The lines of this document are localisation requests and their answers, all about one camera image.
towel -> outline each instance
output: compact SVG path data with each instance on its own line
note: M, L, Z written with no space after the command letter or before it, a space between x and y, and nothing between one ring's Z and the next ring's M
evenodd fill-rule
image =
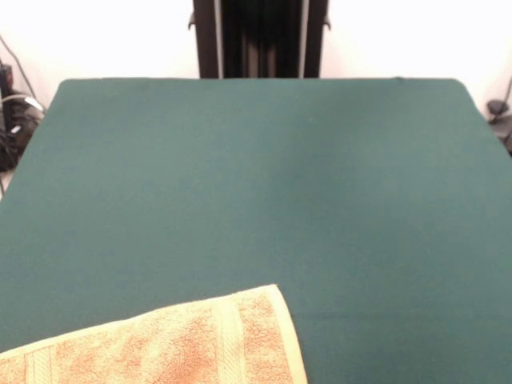
M0 354L2 384L306 384L276 285L168 306Z

black device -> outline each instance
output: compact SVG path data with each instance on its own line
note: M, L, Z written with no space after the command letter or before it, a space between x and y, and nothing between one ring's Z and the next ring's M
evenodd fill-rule
M12 95L13 93L13 68L8 64L0 65L0 95L1 99ZM12 126L12 118L10 108L4 107L3 102L0 103L3 113L4 127Z
M0 172L16 167L37 128L41 115L26 101L27 95L13 88L12 66L0 65Z

orange towel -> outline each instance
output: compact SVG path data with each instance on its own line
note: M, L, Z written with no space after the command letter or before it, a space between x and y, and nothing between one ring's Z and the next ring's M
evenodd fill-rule
M169 306L0 354L2 384L305 384L276 286Z

green mat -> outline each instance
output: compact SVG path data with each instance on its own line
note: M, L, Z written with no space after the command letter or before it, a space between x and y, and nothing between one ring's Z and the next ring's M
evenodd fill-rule
M67 81L0 202L0 351L276 282L311 383L510 384L511 215L455 81Z

black metal frame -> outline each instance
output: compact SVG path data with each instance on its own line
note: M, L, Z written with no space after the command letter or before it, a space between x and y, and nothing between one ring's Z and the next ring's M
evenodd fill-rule
M223 43L223 73L226 78L243 78L248 73L244 71L245 53L242 51L242 28L241 23L247 20L241 20L240 8L254 8L251 12L259 12L257 20L250 28L258 28L261 33L262 25L265 25L268 18L268 10L276 7L278 0L220 0L222 14L222 43ZM198 45L199 73L201 78L218 78L218 50L216 38L215 21L215 1L214 0L194 0L194 24ZM302 22L302 1L301 0L282 0L286 6L278 38L273 44L276 45L276 71L275 77L296 78L298 77L299 60L299 40L300 27ZM320 61L322 55L322 35L323 26L327 15L328 0L310 0L309 14L307 23L306 53L304 62L304 77L317 78L320 72ZM258 39L260 46L260 58L264 58L262 50L268 47L266 41ZM259 66L259 77L269 77L269 71L266 66Z

